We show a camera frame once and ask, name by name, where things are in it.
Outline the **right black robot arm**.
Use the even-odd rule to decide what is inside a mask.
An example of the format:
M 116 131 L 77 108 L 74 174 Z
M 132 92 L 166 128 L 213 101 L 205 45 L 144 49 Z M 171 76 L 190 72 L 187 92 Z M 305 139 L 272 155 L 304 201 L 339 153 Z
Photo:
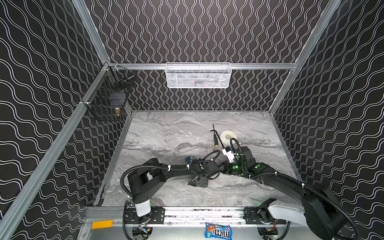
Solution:
M 316 188 L 280 173 L 267 164 L 258 163 L 251 151 L 247 147 L 241 147 L 235 138 L 230 139 L 230 146 L 224 148 L 223 153 L 229 158 L 222 164 L 224 174 L 256 181 L 300 202 L 300 205 L 284 204 L 270 198 L 259 206 L 260 221 L 272 223 L 285 220 L 288 223 L 300 224 L 322 240 L 346 239 L 345 236 L 339 235 L 339 232 L 346 224 L 350 224 L 354 231 L 351 238 L 361 239 L 357 225 L 342 209 L 331 189 Z

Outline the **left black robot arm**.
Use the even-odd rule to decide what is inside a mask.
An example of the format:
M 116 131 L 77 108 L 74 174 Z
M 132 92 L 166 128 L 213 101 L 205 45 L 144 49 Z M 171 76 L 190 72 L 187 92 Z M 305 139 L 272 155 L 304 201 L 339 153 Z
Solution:
M 185 165 L 161 164 L 157 158 L 152 158 L 129 168 L 120 178 L 129 206 L 135 208 L 139 218 L 149 216 L 152 212 L 150 199 L 167 181 L 185 179 L 189 186 L 206 188 L 209 181 L 220 174 L 216 163 L 220 154 L 221 151 L 215 150 L 202 159 L 189 157 Z

